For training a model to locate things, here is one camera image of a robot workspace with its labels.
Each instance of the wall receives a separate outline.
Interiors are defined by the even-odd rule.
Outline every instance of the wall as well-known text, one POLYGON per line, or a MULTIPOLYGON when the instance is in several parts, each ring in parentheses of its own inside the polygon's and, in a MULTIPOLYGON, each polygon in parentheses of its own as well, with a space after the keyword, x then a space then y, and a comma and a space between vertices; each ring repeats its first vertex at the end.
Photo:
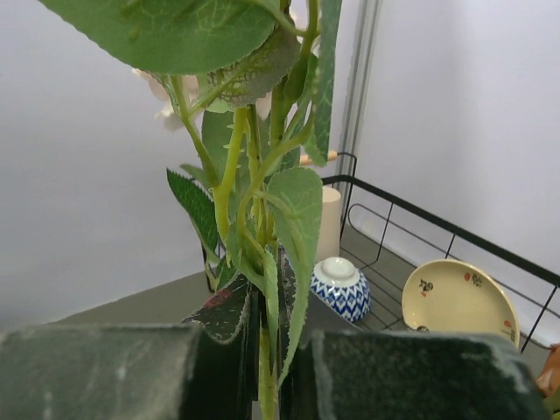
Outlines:
MULTIPOLYGON (((560 3, 383 2, 358 177, 560 273, 560 3)), ((356 200, 382 213, 389 205, 356 200)), ((394 220, 445 248, 450 236, 396 209, 394 220)), ((379 237, 381 221, 354 220, 379 237)), ((413 263, 442 255, 391 227, 413 263)), ((544 302, 551 287, 456 241, 453 253, 544 302)), ((508 293, 525 330, 538 312, 508 293)), ((553 307, 560 312, 560 297, 553 307)), ((537 331, 559 341, 551 316, 537 331)))
MULTIPOLYGON (((359 4, 344 6, 335 148, 359 4)), ((38 1, 0 1, 0 51, 0 330, 202 270, 165 180, 196 154, 152 118, 145 82, 38 1)))

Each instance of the white cylinder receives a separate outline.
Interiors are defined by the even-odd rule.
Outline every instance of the white cylinder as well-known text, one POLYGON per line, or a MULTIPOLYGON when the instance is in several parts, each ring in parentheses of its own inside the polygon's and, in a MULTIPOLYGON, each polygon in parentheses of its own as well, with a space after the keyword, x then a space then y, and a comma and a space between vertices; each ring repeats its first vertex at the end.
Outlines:
POLYGON ((340 216, 342 196, 338 190, 323 186, 323 215, 318 234, 315 263, 330 256, 340 256, 340 216))

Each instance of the black wire rack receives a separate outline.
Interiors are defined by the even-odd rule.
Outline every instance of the black wire rack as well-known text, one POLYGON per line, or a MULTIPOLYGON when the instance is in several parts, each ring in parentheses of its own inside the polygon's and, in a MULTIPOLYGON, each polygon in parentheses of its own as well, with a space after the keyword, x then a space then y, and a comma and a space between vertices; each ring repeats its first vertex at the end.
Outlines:
POLYGON ((535 319, 535 323, 531 326, 528 332, 521 332, 522 345, 521 352, 525 351, 529 342, 533 342, 539 347, 545 347, 538 341, 534 340, 534 333, 539 323, 543 319, 543 315, 548 313, 555 318, 555 321, 560 321, 560 314, 553 311, 550 308, 550 302, 555 296, 560 285, 560 276, 544 267, 541 267, 534 262, 531 262, 519 255, 516 255, 486 239, 473 234, 460 226, 450 223, 433 213, 427 212, 422 208, 415 206, 414 204, 400 199, 395 195, 382 190, 374 185, 371 185, 365 181, 357 179, 355 177, 357 157, 349 153, 340 153, 339 156, 342 158, 350 159, 349 164, 346 166, 348 168, 348 174, 334 175, 331 177, 323 178, 323 184, 333 186, 339 190, 344 191, 344 201, 343 201, 343 211, 341 217, 341 255, 347 256, 349 259, 353 260, 356 266, 361 269, 366 275, 367 280, 370 285, 370 297, 372 299, 372 309, 370 313, 361 321, 358 321, 357 326, 365 330, 401 330, 406 329, 407 326, 403 322, 402 313, 402 293, 403 286, 406 282, 407 276, 403 275, 400 278, 394 278, 390 274, 390 270, 383 269, 382 253, 383 251, 388 251, 385 247, 385 241, 387 237, 387 232, 389 226, 400 230, 403 234, 410 235, 416 240, 420 241, 424 245, 435 249, 442 253, 445 258, 453 258, 459 260, 453 254, 453 245, 457 238, 462 239, 465 242, 472 244, 474 247, 482 249, 487 253, 515 266, 517 269, 525 271, 530 275, 541 278, 545 282, 552 285, 551 292, 548 295, 546 302, 544 304, 537 302, 532 297, 522 293, 521 291, 511 287, 508 284, 501 282, 499 279, 494 279, 502 288, 511 291, 512 293, 518 295, 520 298, 530 302, 538 308, 538 316, 535 319), (381 198, 388 202, 388 211, 383 214, 374 209, 371 209, 359 202, 352 203, 353 192, 356 188, 360 190, 373 194, 374 196, 381 198), (404 227, 394 221, 394 214, 397 208, 405 210, 410 214, 414 214, 418 218, 429 222, 431 225, 436 226, 440 229, 451 234, 451 239, 448 241, 445 247, 441 247, 423 237, 421 234, 412 232, 411 230, 404 227), (374 216, 377 220, 382 223, 382 233, 381 239, 375 241, 369 236, 363 234, 353 223, 353 214, 356 210, 362 212, 367 212, 374 216), (360 247, 362 249, 366 248, 368 258, 362 255, 356 255, 353 251, 353 247, 348 247, 345 245, 344 237, 345 230, 352 229, 354 236, 360 236, 360 247))

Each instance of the yellow plate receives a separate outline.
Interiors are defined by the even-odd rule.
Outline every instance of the yellow plate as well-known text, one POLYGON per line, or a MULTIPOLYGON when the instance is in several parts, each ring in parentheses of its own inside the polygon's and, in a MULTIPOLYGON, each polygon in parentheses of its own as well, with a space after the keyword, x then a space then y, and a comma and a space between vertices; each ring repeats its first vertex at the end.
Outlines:
POLYGON ((415 269, 402 291, 402 314, 413 330, 494 333, 519 346, 519 321, 508 297, 466 262, 436 260, 415 269))

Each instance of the brown object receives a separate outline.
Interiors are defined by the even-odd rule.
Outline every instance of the brown object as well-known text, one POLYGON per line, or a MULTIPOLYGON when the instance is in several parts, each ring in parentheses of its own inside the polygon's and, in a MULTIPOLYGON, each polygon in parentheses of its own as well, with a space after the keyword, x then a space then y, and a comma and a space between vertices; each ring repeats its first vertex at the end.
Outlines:
MULTIPOLYGON (((338 156, 338 153, 336 152, 336 150, 329 150, 329 154, 326 158, 326 161, 327 162, 332 162, 333 160, 336 160, 337 156, 338 156)), ((299 164, 302 165, 302 166, 309 166, 309 165, 313 165, 313 162, 309 158, 309 156, 301 155, 301 157, 299 158, 299 164)))
POLYGON ((560 386, 560 343, 550 348, 549 358, 536 378, 536 386, 544 396, 551 396, 560 386))

